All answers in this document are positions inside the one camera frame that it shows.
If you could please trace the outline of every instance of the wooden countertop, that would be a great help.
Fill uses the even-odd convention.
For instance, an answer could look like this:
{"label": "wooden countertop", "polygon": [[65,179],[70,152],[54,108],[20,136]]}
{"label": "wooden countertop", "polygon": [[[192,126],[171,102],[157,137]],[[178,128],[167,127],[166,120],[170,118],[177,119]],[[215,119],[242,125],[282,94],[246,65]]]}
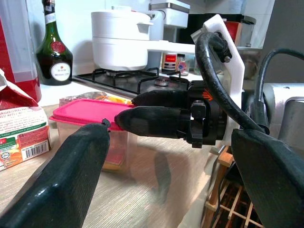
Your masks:
{"label": "wooden countertop", "polygon": [[[44,109],[50,116],[56,107]],[[0,172],[0,211],[31,174],[57,151],[56,123],[49,124],[50,152]],[[83,227],[178,227],[198,196],[207,195],[206,184],[216,159],[210,149],[210,146],[193,149],[182,139],[138,137],[128,173],[101,173]]]}

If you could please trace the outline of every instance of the metal screw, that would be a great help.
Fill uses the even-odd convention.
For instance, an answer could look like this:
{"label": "metal screw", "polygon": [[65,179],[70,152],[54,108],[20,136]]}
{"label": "metal screw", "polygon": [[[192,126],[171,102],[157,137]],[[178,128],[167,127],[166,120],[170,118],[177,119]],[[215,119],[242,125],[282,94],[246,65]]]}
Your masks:
{"label": "metal screw", "polygon": [[224,58],[225,63],[230,62],[230,60],[231,60],[231,58],[230,58],[229,56],[226,56],[226,57]]}

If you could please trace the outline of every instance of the orange food package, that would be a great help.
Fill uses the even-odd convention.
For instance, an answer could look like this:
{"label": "orange food package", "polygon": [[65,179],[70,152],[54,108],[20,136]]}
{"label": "orange food package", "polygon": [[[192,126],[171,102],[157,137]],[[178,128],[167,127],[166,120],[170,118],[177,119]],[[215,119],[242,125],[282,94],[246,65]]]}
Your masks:
{"label": "orange food package", "polygon": [[50,149],[44,110],[0,69],[0,171]]}

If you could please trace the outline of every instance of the red wax seal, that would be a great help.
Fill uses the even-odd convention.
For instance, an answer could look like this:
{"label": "red wax seal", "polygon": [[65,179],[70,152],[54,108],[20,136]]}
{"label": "red wax seal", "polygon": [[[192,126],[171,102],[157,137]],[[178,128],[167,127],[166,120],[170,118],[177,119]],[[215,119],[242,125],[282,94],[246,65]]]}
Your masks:
{"label": "red wax seal", "polygon": [[59,42],[59,41],[55,41],[51,43],[51,48],[58,53],[62,53],[66,50],[66,47],[63,43]]}

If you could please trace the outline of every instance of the bottle label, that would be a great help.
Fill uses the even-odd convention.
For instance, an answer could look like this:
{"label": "bottle label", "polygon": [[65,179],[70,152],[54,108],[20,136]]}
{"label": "bottle label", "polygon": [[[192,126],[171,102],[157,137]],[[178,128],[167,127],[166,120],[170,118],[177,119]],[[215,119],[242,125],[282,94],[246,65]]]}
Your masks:
{"label": "bottle label", "polygon": [[51,43],[51,49],[55,52],[62,53],[66,50],[66,47],[60,41],[55,41]]}
{"label": "bottle label", "polygon": [[71,68],[67,63],[57,63],[51,67],[51,75],[57,81],[66,81],[71,74]]}
{"label": "bottle label", "polygon": [[52,23],[52,22],[56,21],[55,13],[47,14],[44,18],[45,18],[45,20],[46,20],[46,25],[47,25],[48,23]]}

